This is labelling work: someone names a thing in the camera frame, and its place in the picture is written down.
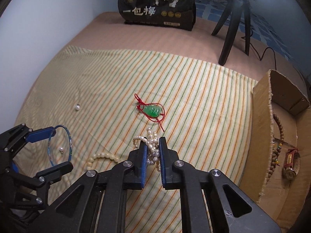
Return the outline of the red strap wristwatch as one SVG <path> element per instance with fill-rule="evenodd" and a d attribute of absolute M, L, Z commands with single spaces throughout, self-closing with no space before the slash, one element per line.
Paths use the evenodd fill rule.
<path fill-rule="evenodd" d="M 288 149 L 286 154 L 285 163 L 283 167 L 283 177 L 286 180 L 294 180 L 300 169 L 300 154 L 297 148 Z"/>

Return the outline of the cardboard box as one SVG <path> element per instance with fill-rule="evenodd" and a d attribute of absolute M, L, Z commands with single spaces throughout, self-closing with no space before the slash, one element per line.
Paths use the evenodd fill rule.
<path fill-rule="evenodd" d="M 300 169 L 289 181 L 283 167 L 291 148 L 299 150 Z M 310 190 L 310 103 L 276 70 L 252 89 L 252 133 L 239 187 L 282 232 L 297 221 Z"/>

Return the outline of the striped yellow cloth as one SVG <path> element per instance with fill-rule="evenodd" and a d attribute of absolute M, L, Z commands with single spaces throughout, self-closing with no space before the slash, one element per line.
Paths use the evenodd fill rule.
<path fill-rule="evenodd" d="M 32 177 L 53 163 L 72 161 L 73 171 L 50 189 L 52 202 L 87 167 L 105 171 L 125 160 L 133 138 L 151 129 L 195 168 L 220 169 L 239 183 L 255 84 L 199 59 L 68 46 L 41 72 L 16 120 L 32 129 L 54 126 L 56 136 L 27 144 L 15 162 Z"/>

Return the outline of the tan bed sheet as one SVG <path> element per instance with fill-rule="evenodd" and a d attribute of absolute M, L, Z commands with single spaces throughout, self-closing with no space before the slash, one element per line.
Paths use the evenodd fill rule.
<path fill-rule="evenodd" d="M 69 43 L 89 50 L 153 50 L 203 61 L 218 63 L 227 28 L 217 36 L 211 32 L 215 22 L 197 18 L 191 31 L 177 28 L 128 25 L 117 12 L 105 12 L 95 18 Z M 252 40 L 253 48 L 244 52 L 243 34 L 238 32 L 225 67 L 259 81 L 268 70 L 276 69 L 289 78 L 303 93 L 306 85 L 302 75 L 279 53 Z"/>

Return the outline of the black snack bag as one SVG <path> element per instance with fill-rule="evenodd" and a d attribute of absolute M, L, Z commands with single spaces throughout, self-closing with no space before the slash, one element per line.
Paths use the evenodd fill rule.
<path fill-rule="evenodd" d="M 195 0 L 118 0 L 118 9 L 126 24 L 191 31 L 196 22 Z"/>

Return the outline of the blue patterned bedsheet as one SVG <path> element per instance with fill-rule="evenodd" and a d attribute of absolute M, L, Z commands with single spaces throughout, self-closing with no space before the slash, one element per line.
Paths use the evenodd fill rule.
<path fill-rule="evenodd" d="M 195 0 L 195 2 L 199 18 L 217 23 L 228 0 Z M 294 51 L 286 43 L 283 31 L 277 25 L 291 22 L 290 9 L 285 8 L 283 12 L 281 0 L 249 0 L 249 3 L 252 38 L 271 47 L 285 59 L 297 62 Z"/>

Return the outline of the black tripod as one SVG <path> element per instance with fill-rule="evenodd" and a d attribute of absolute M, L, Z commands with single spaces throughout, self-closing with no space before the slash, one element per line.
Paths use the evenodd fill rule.
<path fill-rule="evenodd" d="M 244 14 L 244 23 L 245 23 L 245 54 L 247 56 L 249 55 L 250 38 L 251 38 L 249 0 L 228 0 L 228 3 L 224 11 L 222 12 L 220 19 L 217 22 L 217 25 L 215 26 L 214 30 L 211 33 L 212 36 L 216 36 L 223 27 L 228 17 L 230 16 L 228 31 L 218 60 L 218 63 L 221 66 L 224 66 L 228 59 L 233 43 L 235 41 L 235 37 L 238 32 L 242 14 Z"/>

